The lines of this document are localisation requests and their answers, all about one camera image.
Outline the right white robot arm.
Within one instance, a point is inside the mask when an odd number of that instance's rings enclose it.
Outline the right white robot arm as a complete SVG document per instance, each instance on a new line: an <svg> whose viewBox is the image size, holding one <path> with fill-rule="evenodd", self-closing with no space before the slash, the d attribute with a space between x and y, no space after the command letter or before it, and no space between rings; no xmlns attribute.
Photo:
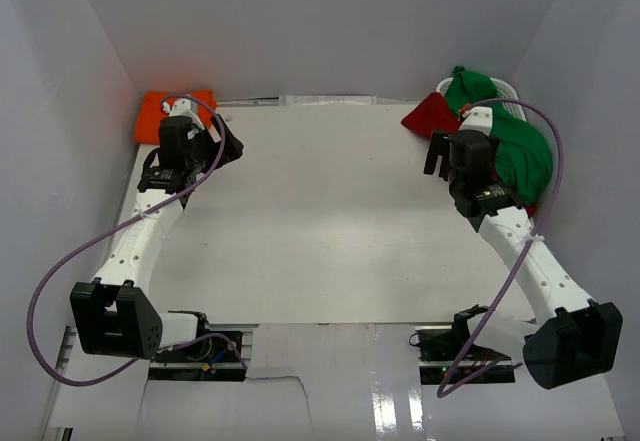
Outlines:
<svg viewBox="0 0 640 441"><path fill-rule="evenodd" d="M438 389L444 398L486 371L453 379L459 364L487 349L525 366L550 390L612 370L623 317L611 302L599 303L568 274L540 233L549 212L531 221L515 191L494 179L500 141L491 135L493 99L460 111L453 134L436 131L424 171L449 184L456 210L500 256L509 273L488 306L457 313L451 345L457 354Z"/></svg>

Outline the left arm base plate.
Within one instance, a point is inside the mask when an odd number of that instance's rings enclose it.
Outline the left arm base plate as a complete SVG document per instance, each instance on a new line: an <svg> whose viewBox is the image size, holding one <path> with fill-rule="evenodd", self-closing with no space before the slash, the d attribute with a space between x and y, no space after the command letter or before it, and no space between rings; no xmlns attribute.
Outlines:
<svg viewBox="0 0 640 441"><path fill-rule="evenodd" d="M252 329L223 328L220 334L230 342L212 337L177 351L158 355L149 365L149 381L180 382L242 382L246 369L234 349L249 365L252 350Z"/></svg>

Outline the white plastic laundry basket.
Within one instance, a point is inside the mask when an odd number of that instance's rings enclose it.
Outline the white plastic laundry basket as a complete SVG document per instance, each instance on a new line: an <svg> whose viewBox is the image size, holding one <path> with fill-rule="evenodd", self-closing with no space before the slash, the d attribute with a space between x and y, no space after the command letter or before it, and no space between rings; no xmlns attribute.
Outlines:
<svg viewBox="0 0 640 441"><path fill-rule="evenodd" d="M490 80L496 87L497 94L499 95L500 98L518 99L517 92L509 83L494 77L491 77ZM441 80L436 86L436 92L444 96L447 93L452 81L453 81L452 77L448 77ZM513 104L513 103L504 103L503 108L513 117L518 118L524 122L527 121L524 110L520 105Z"/></svg>

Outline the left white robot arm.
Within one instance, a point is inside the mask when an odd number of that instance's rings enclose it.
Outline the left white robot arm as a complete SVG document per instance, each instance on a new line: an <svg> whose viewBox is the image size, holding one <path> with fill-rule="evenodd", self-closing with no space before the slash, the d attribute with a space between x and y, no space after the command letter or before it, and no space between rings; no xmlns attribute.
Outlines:
<svg viewBox="0 0 640 441"><path fill-rule="evenodd" d="M108 259L90 282L70 294L77 334L90 355L151 360L178 348L199 360L211 348L211 335L196 312L159 312L150 300L152 271L191 193L215 169L239 159L243 144L224 120L211 115L205 126L191 96L165 101L158 146L145 158L132 210Z"/></svg>

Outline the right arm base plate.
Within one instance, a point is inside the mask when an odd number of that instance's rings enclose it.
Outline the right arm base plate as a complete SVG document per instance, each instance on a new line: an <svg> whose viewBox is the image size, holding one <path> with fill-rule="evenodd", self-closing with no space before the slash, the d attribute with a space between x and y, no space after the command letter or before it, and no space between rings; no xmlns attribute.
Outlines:
<svg viewBox="0 0 640 441"><path fill-rule="evenodd" d="M438 386L445 378L463 343L455 339L448 325L425 326L408 338L410 347L418 351L420 380L423 386ZM450 383L498 363L471 381L472 384L513 384L515 382L512 361L505 355L487 348L472 346L461 361Z"/></svg>

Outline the green t shirt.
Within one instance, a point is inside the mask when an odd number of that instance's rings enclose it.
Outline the green t shirt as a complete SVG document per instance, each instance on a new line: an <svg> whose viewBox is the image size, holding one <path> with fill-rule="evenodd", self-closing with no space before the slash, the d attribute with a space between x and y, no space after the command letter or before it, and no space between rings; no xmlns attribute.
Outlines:
<svg viewBox="0 0 640 441"><path fill-rule="evenodd" d="M466 105L500 98L490 77L459 65L452 71L453 81L444 98L449 109L458 114ZM500 140L495 158L497 177L513 188L528 206L537 203L549 185L553 160L548 143L536 127L513 117L504 103L492 103L491 136Z"/></svg>

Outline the red t shirt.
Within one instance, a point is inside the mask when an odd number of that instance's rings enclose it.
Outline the red t shirt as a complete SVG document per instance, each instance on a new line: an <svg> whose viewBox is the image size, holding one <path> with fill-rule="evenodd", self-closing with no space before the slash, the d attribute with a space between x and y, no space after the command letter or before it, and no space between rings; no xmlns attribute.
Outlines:
<svg viewBox="0 0 640 441"><path fill-rule="evenodd" d="M418 136L430 138L434 131L442 131L445 133L456 132L461 125L458 114L454 114L449 109L444 96L434 92L424 99L417 108L405 116L401 124ZM493 178L500 180L495 173L495 167ZM537 210L537 203L533 206L526 204L524 204L524 206L529 215L533 215Z"/></svg>

